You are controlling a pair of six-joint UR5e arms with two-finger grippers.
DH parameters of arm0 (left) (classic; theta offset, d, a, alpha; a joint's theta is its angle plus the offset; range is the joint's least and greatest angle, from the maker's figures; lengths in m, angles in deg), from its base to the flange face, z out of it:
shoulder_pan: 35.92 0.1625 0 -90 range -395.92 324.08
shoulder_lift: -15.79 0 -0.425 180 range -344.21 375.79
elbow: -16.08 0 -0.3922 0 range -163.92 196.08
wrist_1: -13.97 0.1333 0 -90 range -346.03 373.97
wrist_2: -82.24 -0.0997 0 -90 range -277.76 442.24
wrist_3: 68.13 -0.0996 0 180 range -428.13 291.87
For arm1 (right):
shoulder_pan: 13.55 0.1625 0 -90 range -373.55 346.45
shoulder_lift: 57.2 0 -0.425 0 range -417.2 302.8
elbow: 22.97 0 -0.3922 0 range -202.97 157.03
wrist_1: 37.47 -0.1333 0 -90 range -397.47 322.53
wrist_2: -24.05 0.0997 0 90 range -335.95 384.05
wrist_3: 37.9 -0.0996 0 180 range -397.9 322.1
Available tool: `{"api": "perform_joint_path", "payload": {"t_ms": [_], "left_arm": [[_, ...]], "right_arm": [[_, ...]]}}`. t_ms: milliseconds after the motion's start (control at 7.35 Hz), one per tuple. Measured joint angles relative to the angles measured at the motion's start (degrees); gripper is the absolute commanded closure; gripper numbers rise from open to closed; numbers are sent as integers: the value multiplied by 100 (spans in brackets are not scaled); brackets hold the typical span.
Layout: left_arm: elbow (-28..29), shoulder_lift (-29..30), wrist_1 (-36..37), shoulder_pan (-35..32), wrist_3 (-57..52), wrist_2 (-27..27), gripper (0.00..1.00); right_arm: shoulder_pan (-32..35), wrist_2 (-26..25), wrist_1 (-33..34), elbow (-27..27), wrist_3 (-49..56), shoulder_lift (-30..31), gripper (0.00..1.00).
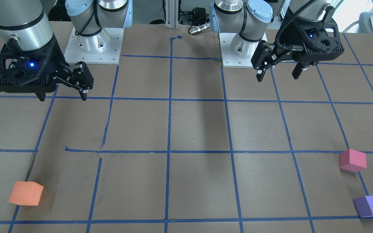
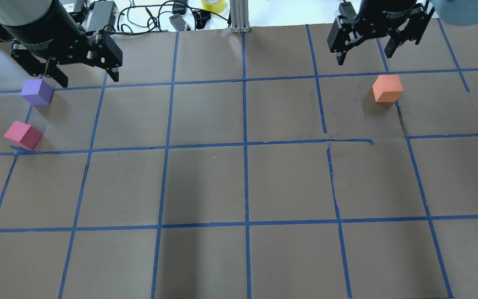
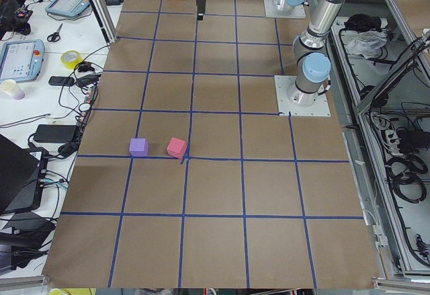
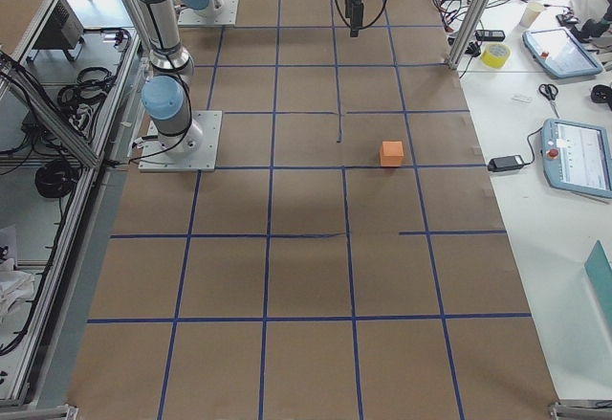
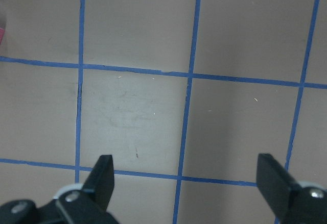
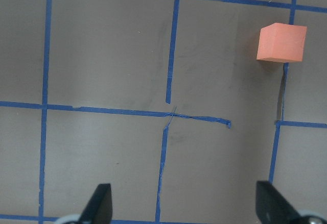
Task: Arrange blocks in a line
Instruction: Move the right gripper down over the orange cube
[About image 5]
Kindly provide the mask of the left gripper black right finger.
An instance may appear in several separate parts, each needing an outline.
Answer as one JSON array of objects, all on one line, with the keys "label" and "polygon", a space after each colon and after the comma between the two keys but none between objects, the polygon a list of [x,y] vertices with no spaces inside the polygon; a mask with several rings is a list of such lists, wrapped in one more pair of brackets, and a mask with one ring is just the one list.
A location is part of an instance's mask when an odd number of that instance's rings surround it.
[{"label": "left gripper black right finger", "polygon": [[326,223],[326,189],[295,180],[271,154],[258,155],[256,184],[280,223]]}]

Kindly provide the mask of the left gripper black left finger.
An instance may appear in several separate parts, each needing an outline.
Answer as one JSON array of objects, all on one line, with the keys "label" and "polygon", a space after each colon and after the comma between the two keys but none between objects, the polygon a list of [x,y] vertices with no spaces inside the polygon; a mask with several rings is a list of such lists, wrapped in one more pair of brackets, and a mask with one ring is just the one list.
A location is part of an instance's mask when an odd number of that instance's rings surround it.
[{"label": "left gripper black left finger", "polygon": [[107,212],[113,190],[113,158],[101,155],[81,189],[63,193],[55,205],[65,223],[115,223]]}]

